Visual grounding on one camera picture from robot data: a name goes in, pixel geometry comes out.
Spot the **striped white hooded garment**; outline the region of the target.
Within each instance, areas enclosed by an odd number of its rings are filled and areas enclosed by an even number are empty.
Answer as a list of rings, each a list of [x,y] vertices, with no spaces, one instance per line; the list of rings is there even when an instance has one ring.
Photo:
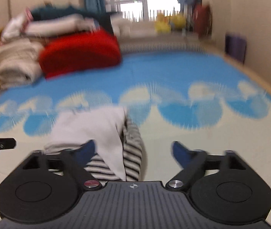
[[[60,113],[45,148],[63,143],[82,145],[90,139],[95,142],[96,154],[86,171],[103,184],[112,180],[139,181],[144,143],[126,108],[104,106]]]

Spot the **blue white patterned bedsheet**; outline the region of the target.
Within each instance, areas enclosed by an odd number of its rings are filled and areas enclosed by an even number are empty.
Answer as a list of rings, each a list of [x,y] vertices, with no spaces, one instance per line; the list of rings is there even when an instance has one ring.
[[[42,79],[0,94],[0,183],[33,150],[52,141],[64,111],[125,106],[145,145],[143,180],[168,181],[180,169],[171,143],[238,152],[271,187],[271,94],[211,54],[131,54],[113,68]],[[268,216],[271,224],[271,212]]]

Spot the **beige folded blanket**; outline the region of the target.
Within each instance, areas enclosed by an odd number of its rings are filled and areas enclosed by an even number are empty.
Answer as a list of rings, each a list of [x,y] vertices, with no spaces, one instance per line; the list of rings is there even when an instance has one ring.
[[[39,55],[44,46],[19,39],[0,46],[0,86],[7,89],[35,83],[41,76]]]

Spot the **red folded blanket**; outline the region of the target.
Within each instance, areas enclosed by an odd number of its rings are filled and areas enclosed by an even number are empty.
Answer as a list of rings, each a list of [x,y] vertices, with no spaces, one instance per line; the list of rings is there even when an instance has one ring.
[[[117,66],[122,55],[117,38],[99,29],[77,33],[51,41],[39,55],[45,78],[75,71]]]

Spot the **white pink garment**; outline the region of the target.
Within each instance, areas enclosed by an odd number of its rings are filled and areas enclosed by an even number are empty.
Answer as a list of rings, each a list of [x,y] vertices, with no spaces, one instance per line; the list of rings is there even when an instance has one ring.
[[[29,8],[26,8],[22,13],[12,18],[2,31],[0,45],[20,37],[32,20],[33,17]]]

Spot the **white folded bedding stack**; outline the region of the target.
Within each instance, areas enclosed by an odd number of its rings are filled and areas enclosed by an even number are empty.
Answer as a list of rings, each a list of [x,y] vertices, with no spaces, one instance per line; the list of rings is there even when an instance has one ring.
[[[93,18],[83,18],[81,15],[69,15],[54,20],[30,22],[24,35],[30,37],[55,37],[78,31],[96,31],[99,23]]]

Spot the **purple box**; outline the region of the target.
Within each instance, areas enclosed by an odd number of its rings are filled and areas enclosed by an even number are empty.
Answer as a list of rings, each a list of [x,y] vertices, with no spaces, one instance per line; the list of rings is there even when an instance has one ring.
[[[226,33],[224,51],[227,55],[244,64],[246,50],[247,41],[245,37],[237,34]]]

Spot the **yellow plush toys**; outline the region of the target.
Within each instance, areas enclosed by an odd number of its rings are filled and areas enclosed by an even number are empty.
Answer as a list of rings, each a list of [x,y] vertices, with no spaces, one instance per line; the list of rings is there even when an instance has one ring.
[[[172,31],[182,31],[187,26],[187,20],[183,14],[172,14],[165,16],[160,13],[154,22],[155,32],[158,34],[167,34]]]

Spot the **dark teal shark plush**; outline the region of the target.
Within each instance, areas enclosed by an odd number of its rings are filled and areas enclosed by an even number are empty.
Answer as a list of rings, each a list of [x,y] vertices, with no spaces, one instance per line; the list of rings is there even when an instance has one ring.
[[[54,20],[69,15],[81,15],[83,18],[93,18],[104,30],[112,35],[114,34],[111,15],[114,15],[115,12],[92,12],[72,5],[67,7],[42,6],[32,9],[30,12],[34,21]]]

